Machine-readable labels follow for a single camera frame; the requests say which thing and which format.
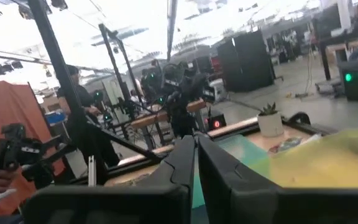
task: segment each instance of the potted plant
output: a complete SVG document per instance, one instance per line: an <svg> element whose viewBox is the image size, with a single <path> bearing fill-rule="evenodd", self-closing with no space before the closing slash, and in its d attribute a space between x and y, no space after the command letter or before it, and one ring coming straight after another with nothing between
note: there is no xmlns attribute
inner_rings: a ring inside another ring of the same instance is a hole
<svg viewBox="0 0 358 224"><path fill-rule="evenodd" d="M260 133L264 137L275 137L284 133L280 113L276 110L276 103L267 104L258 114Z"/></svg>

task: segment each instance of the orange curtain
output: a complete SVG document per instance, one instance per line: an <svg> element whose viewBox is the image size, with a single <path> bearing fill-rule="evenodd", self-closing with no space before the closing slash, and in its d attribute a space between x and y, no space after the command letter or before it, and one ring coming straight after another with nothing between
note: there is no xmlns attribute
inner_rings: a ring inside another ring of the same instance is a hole
<svg viewBox="0 0 358 224"><path fill-rule="evenodd" d="M0 138L3 138L1 127L11 123L22 123L29 138L36 138L42 142L51 138L30 86L0 82ZM55 175L61 173L64 169L63 162L57 161L54 168ZM0 202L0 215L11 214L23 200L35 192L34 184L26 181L20 170L18 173L12 183L17 192Z"/></svg>

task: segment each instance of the green light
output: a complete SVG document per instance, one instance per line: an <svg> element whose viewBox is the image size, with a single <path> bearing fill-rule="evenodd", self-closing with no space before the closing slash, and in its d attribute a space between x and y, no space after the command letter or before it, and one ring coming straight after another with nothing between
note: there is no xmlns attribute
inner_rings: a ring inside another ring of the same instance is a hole
<svg viewBox="0 0 358 224"><path fill-rule="evenodd" d="M352 75L351 75L351 74L346 74L346 75L345 75L345 80L346 80L347 82L352 81Z"/></svg>

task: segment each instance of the white pot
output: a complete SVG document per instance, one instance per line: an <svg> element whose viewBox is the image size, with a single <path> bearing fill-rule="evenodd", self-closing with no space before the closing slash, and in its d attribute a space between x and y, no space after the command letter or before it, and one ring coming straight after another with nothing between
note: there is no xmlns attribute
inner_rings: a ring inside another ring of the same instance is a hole
<svg viewBox="0 0 358 224"><path fill-rule="evenodd" d="M260 133L264 137L275 137L284 133L283 123L280 113L267 116L258 115Z"/></svg>

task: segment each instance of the succulent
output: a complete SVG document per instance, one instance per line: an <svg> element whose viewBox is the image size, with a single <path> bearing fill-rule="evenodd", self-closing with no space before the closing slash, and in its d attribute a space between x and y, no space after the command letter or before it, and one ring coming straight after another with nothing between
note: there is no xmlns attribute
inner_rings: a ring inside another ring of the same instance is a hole
<svg viewBox="0 0 358 224"><path fill-rule="evenodd" d="M259 116L273 115L277 112L276 103L273 103L273 105L267 104L267 106L263 108L262 112L260 112Z"/></svg>

